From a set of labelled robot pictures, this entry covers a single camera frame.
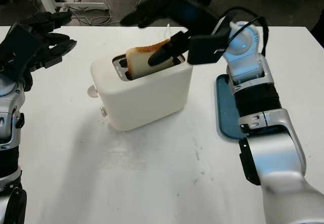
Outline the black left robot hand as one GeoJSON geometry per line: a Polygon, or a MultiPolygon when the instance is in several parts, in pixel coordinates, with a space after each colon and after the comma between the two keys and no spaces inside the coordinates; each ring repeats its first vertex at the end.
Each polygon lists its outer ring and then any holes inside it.
{"type": "Polygon", "coordinates": [[[69,23],[72,12],[43,12],[20,20],[19,23],[31,29],[31,33],[42,42],[41,48],[32,56],[23,72],[24,91],[31,90],[33,79],[31,73],[44,67],[49,68],[60,62],[77,44],[68,35],[54,33],[55,29],[69,23]]]}

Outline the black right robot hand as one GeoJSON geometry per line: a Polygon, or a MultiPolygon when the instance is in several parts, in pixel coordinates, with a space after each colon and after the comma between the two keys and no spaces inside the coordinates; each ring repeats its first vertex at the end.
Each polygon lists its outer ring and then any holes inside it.
{"type": "Polygon", "coordinates": [[[157,66],[189,50],[190,40],[195,35],[210,35],[216,27],[219,16],[208,7],[194,0],[146,0],[135,11],[121,19],[122,26],[146,28],[159,19],[169,18],[186,32],[178,32],[161,49],[148,59],[149,66],[157,66]]]}

